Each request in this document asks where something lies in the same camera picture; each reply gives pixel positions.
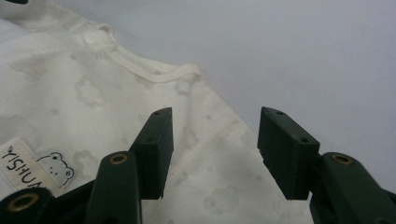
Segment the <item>white surface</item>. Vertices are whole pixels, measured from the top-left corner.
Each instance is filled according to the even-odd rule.
[[[130,51],[197,63],[255,131],[262,105],[396,191],[395,1],[57,0]]]

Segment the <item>white fabric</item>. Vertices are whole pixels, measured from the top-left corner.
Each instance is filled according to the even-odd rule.
[[[172,106],[175,151],[163,199],[143,201],[145,223],[312,222],[306,202],[283,198],[256,134],[196,65],[133,55],[109,26],[51,2],[28,19],[1,12],[0,31],[12,22],[29,33],[0,33],[0,145],[20,138],[37,158],[62,154],[76,172],[66,191],[94,179],[105,155],[127,150],[153,111]],[[16,188],[0,178],[4,198]]]

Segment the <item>screw hole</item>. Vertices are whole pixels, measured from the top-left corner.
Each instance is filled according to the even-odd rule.
[[[26,208],[29,208],[38,200],[38,195],[35,193],[25,193],[21,196],[17,197],[16,199],[12,200],[7,209],[10,212],[20,212]]]
[[[343,165],[350,165],[353,163],[353,160],[350,159],[347,156],[341,155],[341,154],[336,154],[332,156],[332,159],[335,160],[336,162],[343,164]]]
[[[114,165],[121,164],[128,160],[128,157],[124,154],[117,154],[110,158],[110,163]]]

